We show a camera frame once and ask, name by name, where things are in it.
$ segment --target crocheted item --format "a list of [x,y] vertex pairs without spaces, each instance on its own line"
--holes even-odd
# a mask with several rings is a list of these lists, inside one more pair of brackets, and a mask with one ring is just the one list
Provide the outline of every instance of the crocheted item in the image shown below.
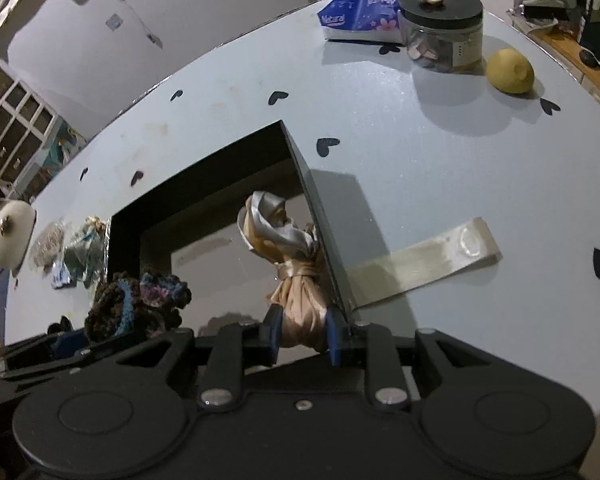
[[190,301],[187,283],[177,276],[148,269],[136,280],[126,272],[117,273],[111,283],[98,286],[84,328],[95,342],[131,330],[153,337],[179,327],[182,318],[178,310]]

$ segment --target satin ribbon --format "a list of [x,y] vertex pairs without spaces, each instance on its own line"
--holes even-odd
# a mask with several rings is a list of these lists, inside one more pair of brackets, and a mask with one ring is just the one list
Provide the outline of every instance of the satin ribbon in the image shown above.
[[238,213],[238,229],[249,250],[278,271],[280,284],[267,300],[283,308],[282,346],[323,351],[327,306],[316,279],[324,258],[314,226],[296,227],[283,198],[254,191]]

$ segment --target yellow fruit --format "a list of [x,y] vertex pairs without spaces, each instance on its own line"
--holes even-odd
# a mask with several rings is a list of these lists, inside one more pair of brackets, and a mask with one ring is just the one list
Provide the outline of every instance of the yellow fruit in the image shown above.
[[523,94],[534,85],[534,68],[515,48],[503,48],[487,61],[487,79],[507,94]]

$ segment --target black jar lid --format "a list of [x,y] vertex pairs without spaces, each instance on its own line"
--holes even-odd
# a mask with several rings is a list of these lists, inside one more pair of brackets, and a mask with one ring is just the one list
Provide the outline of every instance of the black jar lid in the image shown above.
[[412,23],[429,28],[458,30],[482,22],[480,0],[444,0],[440,5],[418,0],[398,0],[402,15]]

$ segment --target tissue package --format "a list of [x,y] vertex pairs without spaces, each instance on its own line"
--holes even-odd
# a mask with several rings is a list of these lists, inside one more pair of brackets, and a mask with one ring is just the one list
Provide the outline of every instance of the tissue package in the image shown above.
[[402,43],[398,0],[332,0],[318,12],[327,40]]

